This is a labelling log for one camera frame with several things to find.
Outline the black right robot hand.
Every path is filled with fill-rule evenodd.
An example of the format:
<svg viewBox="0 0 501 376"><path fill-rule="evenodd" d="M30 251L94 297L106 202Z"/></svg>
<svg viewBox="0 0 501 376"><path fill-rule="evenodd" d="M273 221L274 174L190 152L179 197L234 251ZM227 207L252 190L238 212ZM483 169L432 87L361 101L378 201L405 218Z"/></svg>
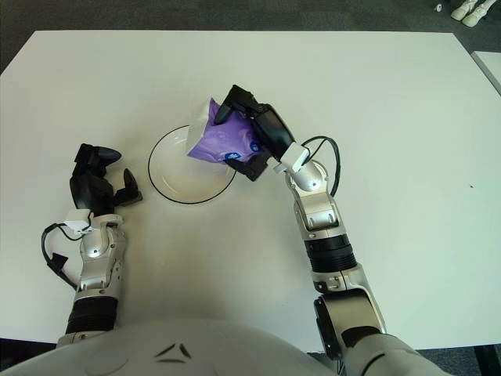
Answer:
<svg viewBox="0 0 501 376"><path fill-rule="evenodd" d="M268 159L273 157L280 161L295 139L271 105L259 103L251 92L238 85L233 85L229 90L215 115L214 124L224 124L234 111L250 119L252 129L261 144L261 153L245 162L232 157L225 163L249 180L255 181L268 167Z"/></svg>

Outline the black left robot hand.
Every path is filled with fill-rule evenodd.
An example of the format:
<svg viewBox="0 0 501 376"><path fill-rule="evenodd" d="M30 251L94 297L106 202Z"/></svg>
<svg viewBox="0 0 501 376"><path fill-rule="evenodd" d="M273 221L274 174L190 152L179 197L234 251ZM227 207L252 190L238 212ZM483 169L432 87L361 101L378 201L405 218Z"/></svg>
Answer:
<svg viewBox="0 0 501 376"><path fill-rule="evenodd" d="M106 167L118 161L121 153L104 146L82 143L74 159L70 192L77 209L89 209L94 216L115 213L116 207L127 207L142 200L142 193L132 172L124 170L124 187L114 192L105 178Z"/></svg>

